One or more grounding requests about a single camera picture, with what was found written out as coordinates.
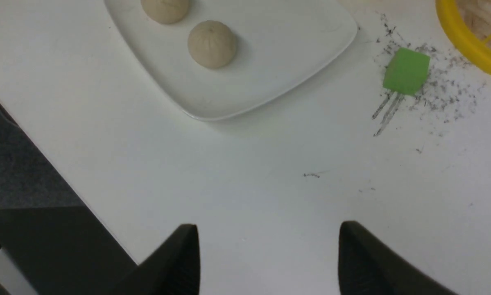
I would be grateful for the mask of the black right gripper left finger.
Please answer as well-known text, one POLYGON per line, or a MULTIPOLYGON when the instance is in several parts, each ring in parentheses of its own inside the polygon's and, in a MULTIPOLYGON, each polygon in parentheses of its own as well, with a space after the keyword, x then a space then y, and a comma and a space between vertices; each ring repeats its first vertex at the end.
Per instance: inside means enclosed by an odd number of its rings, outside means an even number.
POLYGON ((111 291, 111 295, 198 295, 200 241, 195 224, 182 224, 111 291))

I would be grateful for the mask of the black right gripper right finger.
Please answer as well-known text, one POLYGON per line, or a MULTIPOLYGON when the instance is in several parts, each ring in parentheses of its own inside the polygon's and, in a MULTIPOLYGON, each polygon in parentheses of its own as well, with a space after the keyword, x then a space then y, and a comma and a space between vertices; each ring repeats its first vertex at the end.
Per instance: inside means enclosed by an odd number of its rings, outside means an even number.
POLYGON ((354 220, 339 228, 339 291, 342 295, 453 295, 354 220))

